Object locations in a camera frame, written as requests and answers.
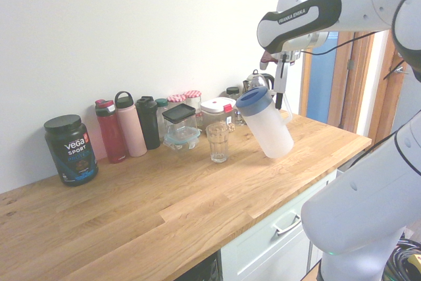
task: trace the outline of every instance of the electric kettle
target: electric kettle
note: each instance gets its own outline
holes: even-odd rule
[[[243,81],[243,93],[255,87],[274,89],[275,78],[270,74],[259,74],[257,69]]]

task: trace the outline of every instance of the pink water bottle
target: pink water bottle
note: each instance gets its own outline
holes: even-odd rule
[[[95,101],[95,112],[109,162],[121,163],[126,158],[126,146],[118,125],[114,101],[103,99]]]
[[[120,97],[122,93],[127,93],[127,97]],[[144,155],[147,150],[145,139],[143,138],[142,127],[140,126],[132,96],[127,91],[120,91],[116,94],[115,103],[118,121],[120,122],[130,156],[138,157]]]

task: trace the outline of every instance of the drinking glass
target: drinking glass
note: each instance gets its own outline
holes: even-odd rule
[[[209,124],[206,135],[210,144],[210,158],[216,163],[223,163],[228,158],[228,134],[230,129],[225,122]]]

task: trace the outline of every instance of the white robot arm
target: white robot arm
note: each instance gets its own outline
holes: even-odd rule
[[[291,39],[317,31],[392,29],[398,52],[421,82],[420,17],[421,0],[308,0],[282,13],[267,13],[257,34],[260,45],[276,57]],[[375,153],[304,204],[304,230],[324,252],[320,277],[379,281],[403,228],[421,218],[420,206],[418,113]]]
[[[260,68],[265,69],[268,61],[278,63],[274,90],[284,93],[288,65],[299,58],[300,50],[322,45],[329,31],[391,29],[393,15],[400,2],[401,0],[279,0],[277,11],[267,13],[257,28],[260,45],[272,55],[271,59],[267,58],[267,54],[266,58],[262,58]],[[416,25],[419,8],[413,5],[409,10],[412,22]],[[408,45],[408,41],[416,41],[418,34],[413,33],[407,25],[402,27],[400,29],[397,25],[397,30],[406,30],[407,34],[397,32],[406,39],[404,45]],[[395,43],[399,49],[399,40],[396,39]],[[413,67],[416,66],[411,63],[410,57],[405,60]]]

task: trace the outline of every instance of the black lid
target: black lid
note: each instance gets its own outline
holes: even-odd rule
[[[238,87],[228,87],[226,88],[226,93],[232,95],[233,93],[239,93]]]
[[[82,119],[78,115],[62,115],[52,118],[44,123],[45,131],[51,133],[63,133],[78,128],[82,123]]]
[[[153,97],[151,95],[142,95],[142,99],[148,99],[150,101],[153,101]]]
[[[156,113],[158,109],[158,103],[151,100],[152,97],[142,97],[136,101],[136,108],[143,113]]]
[[[122,93],[127,93],[128,96],[119,98]],[[117,109],[125,109],[134,104],[132,95],[130,95],[127,91],[120,91],[117,93],[114,102],[116,103]]]
[[[170,110],[162,112],[163,117],[173,124],[180,123],[182,120],[195,114],[196,109],[184,103],[177,105]]]

